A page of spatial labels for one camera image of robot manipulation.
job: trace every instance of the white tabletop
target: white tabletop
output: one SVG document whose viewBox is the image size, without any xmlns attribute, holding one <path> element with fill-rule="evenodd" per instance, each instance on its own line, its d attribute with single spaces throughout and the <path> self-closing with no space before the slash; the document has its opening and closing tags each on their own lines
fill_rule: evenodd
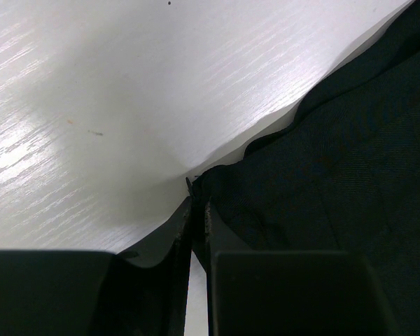
<svg viewBox="0 0 420 336">
<path fill-rule="evenodd" d="M 408 2 L 0 1 L 0 248 L 137 242 Z"/>
</svg>

